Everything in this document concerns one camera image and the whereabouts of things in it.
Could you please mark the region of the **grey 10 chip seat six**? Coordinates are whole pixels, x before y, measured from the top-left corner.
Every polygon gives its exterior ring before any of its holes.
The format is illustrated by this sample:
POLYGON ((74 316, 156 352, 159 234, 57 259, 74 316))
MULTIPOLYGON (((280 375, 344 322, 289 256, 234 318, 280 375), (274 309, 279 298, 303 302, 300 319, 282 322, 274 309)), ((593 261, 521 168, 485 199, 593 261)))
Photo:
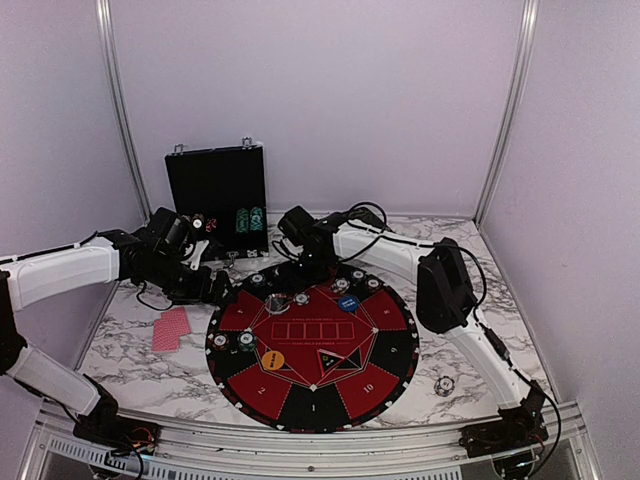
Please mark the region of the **grey 10 chip seat six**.
POLYGON ((331 285, 331 290, 335 293, 344 293, 350 287, 350 282, 346 278, 336 278, 331 285))

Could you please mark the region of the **grey 10 chip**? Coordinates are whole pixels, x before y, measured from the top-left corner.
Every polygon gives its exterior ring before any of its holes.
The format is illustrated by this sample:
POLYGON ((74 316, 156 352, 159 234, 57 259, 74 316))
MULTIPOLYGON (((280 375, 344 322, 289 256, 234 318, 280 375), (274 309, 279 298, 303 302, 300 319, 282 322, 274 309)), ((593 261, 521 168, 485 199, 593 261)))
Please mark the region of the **grey 10 chip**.
POLYGON ((310 302, 310 296, 304 292, 298 293, 294 296, 294 302, 298 306, 308 305, 310 302))

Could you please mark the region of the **green 50 chip seat seven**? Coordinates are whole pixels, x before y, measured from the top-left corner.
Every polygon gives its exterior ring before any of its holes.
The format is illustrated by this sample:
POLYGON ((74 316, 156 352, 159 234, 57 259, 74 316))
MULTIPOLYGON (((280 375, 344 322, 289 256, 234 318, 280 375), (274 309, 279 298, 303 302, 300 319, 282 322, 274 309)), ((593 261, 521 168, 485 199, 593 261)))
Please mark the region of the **green 50 chip seat seven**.
POLYGON ((362 270, 354 270, 351 277, 354 281, 362 281, 365 278, 365 273, 362 270))

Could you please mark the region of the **blue small blind button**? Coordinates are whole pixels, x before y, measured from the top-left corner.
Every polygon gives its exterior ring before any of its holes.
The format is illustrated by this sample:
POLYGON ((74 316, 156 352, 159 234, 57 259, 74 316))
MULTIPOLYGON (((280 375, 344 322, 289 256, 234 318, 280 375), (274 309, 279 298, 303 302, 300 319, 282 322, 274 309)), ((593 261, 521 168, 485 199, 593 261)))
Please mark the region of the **blue small blind button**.
POLYGON ((344 312, 355 312, 359 307, 359 300, 355 296, 344 296, 339 299, 338 306, 344 312))

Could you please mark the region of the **red playing card deck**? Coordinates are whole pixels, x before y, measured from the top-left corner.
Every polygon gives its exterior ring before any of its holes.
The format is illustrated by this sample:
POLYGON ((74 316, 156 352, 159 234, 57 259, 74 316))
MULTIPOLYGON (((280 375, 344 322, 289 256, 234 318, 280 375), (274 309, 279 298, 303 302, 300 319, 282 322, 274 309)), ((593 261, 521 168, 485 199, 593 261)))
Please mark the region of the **red playing card deck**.
POLYGON ((153 353, 173 353, 180 348, 181 338, 191 334, 191 326, 184 307, 165 311, 154 322, 153 353))

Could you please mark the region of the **green 50 chip seat five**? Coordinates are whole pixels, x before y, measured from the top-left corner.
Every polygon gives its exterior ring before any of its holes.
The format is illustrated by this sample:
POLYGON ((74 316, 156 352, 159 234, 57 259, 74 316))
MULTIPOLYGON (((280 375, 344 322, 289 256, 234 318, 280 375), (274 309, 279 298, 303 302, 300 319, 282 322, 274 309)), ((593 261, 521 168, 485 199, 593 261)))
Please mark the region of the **green 50 chip seat five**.
POLYGON ((265 283, 265 276, 261 273, 256 273, 251 276, 250 280, 255 286, 262 286, 265 283))

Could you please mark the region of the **clear round dealer button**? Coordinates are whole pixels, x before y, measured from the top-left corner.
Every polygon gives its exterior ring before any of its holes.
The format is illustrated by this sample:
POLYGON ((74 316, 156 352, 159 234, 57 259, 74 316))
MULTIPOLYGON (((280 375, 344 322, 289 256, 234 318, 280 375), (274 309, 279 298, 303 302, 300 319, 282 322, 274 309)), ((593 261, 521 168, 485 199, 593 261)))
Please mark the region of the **clear round dealer button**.
POLYGON ((273 293, 265 300, 265 310, 270 315, 281 315, 290 308, 291 298, 287 294, 273 293))

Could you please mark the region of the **green 50 chips seat three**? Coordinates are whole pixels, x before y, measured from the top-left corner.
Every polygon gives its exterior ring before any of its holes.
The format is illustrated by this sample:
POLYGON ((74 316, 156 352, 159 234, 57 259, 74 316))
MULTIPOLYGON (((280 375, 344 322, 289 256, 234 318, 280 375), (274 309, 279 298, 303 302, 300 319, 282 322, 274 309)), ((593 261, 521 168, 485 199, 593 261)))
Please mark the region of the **green 50 chips seat three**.
POLYGON ((249 331, 242 332, 237 338, 238 348, 242 352, 253 352, 257 346, 257 337, 249 331))

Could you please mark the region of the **orange big blind button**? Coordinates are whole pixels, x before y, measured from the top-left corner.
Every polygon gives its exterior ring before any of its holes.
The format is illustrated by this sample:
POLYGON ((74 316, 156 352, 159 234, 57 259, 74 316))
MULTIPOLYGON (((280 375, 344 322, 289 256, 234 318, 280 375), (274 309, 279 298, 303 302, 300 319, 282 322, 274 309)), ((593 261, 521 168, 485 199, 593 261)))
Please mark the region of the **orange big blind button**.
POLYGON ((278 371, 285 365, 285 357, 279 351, 270 350, 262 355, 261 365, 266 371, 278 371))

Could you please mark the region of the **grey chip stack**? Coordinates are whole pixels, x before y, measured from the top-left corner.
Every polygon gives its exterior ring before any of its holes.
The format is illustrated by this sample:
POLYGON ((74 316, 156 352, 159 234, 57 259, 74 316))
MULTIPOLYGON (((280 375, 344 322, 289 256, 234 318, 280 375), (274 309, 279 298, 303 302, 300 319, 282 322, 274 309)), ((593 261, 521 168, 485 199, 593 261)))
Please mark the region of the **grey chip stack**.
POLYGON ((434 384, 434 392, 440 397, 448 397, 455 390, 455 381, 449 376, 438 378, 434 384))

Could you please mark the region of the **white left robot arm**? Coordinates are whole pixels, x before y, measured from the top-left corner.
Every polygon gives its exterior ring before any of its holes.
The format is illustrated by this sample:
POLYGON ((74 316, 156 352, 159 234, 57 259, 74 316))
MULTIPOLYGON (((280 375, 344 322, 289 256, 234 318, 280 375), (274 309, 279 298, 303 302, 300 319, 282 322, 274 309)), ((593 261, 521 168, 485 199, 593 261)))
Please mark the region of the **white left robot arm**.
POLYGON ((1 261, 1 372, 16 383, 55 400, 76 415, 76 432, 106 445, 119 444, 133 420, 119 415, 116 399, 96 381, 60 364, 22 336, 15 314, 25 307, 85 286, 130 280, 159 287, 175 304, 217 307, 234 289, 224 271, 191 267, 197 248, 141 228, 110 230, 89 239, 1 261))

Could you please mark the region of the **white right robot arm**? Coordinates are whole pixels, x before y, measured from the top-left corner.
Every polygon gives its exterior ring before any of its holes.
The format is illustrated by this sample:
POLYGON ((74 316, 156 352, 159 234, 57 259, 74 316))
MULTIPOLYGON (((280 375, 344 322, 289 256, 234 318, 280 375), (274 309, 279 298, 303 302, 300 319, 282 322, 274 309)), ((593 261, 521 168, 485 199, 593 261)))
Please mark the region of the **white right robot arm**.
POLYGON ((486 383, 501 420, 495 438, 515 448, 543 425, 549 398, 512 360, 503 340, 483 321, 484 294, 475 294, 465 262, 474 255, 456 241, 418 241, 392 232, 386 212, 369 201, 323 218, 295 206, 278 222, 284 237, 300 248, 297 263, 319 270, 360 259, 416 287, 415 313, 429 332, 441 335, 486 383))

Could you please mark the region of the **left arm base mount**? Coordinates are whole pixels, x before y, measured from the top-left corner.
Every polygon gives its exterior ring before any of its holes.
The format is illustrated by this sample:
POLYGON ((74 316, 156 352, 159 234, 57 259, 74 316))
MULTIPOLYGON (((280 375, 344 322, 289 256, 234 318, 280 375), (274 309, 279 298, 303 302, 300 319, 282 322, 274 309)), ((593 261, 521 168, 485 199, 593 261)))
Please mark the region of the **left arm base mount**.
POLYGON ((117 417, 108 424, 81 421, 73 428, 77 438, 111 447, 116 455, 125 453, 152 454, 156 448, 160 426, 153 422, 117 417))

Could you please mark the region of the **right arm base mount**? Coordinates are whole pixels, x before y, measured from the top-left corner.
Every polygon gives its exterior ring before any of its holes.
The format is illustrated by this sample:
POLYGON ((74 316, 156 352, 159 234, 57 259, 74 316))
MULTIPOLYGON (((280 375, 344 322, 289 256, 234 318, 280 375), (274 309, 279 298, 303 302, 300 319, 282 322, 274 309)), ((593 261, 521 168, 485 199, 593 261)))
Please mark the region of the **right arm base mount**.
POLYGON ((467 425, 460 434, 459 445, 469 458, 508 452, 549 439, 545 428, 528 429, 522 423, 504 420, 467 425))

